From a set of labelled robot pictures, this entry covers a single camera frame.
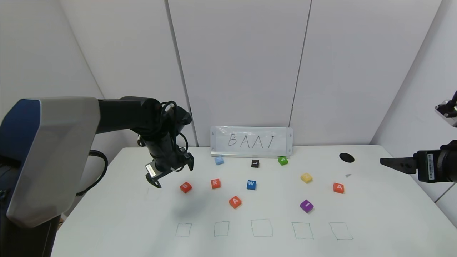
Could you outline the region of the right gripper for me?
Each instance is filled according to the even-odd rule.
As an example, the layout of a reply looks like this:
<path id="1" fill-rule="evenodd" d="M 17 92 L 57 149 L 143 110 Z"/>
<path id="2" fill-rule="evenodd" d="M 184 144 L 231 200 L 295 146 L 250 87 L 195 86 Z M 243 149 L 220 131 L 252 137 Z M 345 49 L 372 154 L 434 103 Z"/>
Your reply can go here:
<path id="1" fill-rule="evenodd" d="M 425 183 L 457 182 L 457 141 L 441 145 L 438 150 L 420 150 L 413 157 L 382 158 L 380 164 L 401 173 L 418 174 Z"/>

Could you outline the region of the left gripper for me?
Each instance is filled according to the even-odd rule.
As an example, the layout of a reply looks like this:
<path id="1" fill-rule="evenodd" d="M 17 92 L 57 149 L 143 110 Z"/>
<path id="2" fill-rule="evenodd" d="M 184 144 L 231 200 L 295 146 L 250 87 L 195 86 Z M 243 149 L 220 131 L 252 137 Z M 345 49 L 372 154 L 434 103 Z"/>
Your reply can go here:
<path id="1" fill-rule="evenodd" d="M 145 166 L 147 174 L 145 175 L 147 182 L 156 188 L 162 188 L 159 179 L 166 175 L 182 171 L 185 166 L 190 171 L 194 167 L 194 157 L 191 153 L 187 152 L 185 148 L 181 147 L 177 151 L 178 154 L 173 153 L 170 157 L 154 158 L 152 162 Z"/>

